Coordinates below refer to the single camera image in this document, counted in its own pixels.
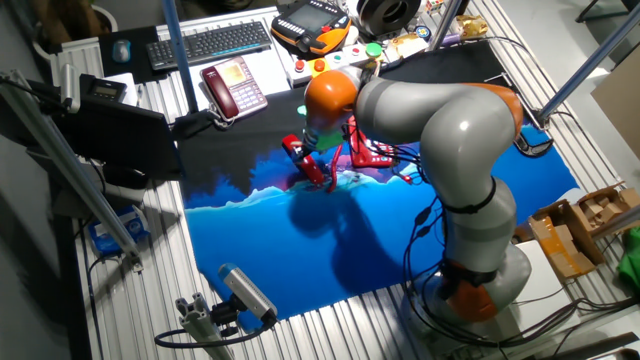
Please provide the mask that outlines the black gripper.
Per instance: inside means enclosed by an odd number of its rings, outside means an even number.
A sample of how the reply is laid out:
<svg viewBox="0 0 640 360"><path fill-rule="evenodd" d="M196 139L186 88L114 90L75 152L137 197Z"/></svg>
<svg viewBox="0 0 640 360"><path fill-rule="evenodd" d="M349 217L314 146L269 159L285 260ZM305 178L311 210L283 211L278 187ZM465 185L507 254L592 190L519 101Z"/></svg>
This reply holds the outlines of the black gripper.
<svg viewBox="0 0 640 360"><path fill-rule="evenodd" d="M294 143L294 160L302 161L306 156L317 150L317 144L317 136L305 134L301 140Z"/></svg>

